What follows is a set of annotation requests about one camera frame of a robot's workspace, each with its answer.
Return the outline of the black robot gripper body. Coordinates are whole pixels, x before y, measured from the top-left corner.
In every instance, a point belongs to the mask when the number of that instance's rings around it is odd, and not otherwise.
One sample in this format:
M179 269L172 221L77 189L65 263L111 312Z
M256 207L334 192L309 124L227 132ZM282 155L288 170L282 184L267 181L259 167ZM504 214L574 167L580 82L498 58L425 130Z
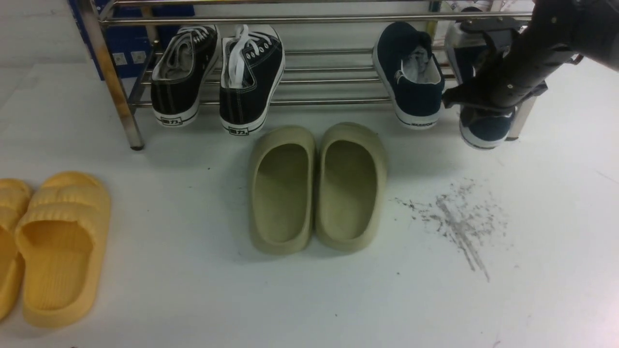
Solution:
M489 53L475 77L460 84L473 87L472 108L509 111L536 93L537 87L575 55L571 46L579 0L538 0L524 31L481 33Z

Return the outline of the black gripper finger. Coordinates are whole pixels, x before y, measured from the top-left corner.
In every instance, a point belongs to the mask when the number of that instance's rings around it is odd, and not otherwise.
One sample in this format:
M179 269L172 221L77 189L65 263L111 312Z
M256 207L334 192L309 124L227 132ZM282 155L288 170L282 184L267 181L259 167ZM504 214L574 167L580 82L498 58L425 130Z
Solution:
M473 18L460 23L459 29L468 34L476 33L518 33L522 27L528 25L528 21L516 18Z
M477 91L473 87L453 87L442 93L442 104L446 109L460 105L464 107L475 106Z

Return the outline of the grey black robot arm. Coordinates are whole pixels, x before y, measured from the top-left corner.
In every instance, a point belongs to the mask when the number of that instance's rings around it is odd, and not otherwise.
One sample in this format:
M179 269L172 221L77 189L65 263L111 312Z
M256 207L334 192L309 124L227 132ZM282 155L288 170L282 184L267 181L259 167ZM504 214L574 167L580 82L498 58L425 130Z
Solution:
M509 113L544 93L545 79L574 55L618 70L616 0L538 0L529 21L477 14L461 29L480 34L489 52L473 78L443 93L446 108Z

